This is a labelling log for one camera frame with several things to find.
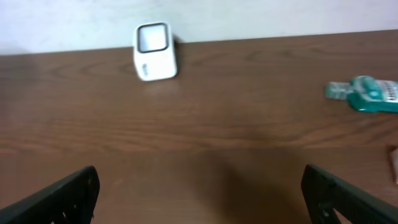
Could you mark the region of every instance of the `mouthwash bottle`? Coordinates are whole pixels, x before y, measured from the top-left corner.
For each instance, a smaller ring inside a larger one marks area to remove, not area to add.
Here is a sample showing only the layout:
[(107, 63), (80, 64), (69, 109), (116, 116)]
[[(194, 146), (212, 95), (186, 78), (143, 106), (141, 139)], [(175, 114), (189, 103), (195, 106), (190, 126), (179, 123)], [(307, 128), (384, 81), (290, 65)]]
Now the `mouthwash bottle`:
[(398, 113), (398, 82), (394, 81), (358, 76), (349, 83), (330, 82), (326, 97), (347, 100), (358, 111)]

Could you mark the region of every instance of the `brown wood grain surface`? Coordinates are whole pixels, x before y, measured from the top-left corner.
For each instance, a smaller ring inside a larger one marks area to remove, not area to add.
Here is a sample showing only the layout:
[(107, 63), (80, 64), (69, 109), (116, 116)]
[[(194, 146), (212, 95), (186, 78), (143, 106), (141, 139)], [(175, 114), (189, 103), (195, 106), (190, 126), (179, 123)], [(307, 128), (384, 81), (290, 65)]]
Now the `brown wood grain surface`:
[(93, 223), (309, 223), (308, 163), (398, 206), (398, 116), (323, 94), (398, 80), (398, 30), (178, 51), (179, 76), (148, 83), (131, 48), (1, 57), (0, 207), (92, 164)]

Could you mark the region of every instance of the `wood grain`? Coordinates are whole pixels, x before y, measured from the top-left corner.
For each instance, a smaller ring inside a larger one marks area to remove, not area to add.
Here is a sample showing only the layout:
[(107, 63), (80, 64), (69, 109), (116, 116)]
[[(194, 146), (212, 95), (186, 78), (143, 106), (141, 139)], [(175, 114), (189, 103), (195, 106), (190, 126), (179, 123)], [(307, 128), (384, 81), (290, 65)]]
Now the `wood grain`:
[(182, 44), (149, 83), (131, 52), (0, 58), (0, 207), (93, 164), (94, 223), (308, 223), (307, 163), (398, 206), (397, 115), (323, 96), (396, 80), (398, 30)]

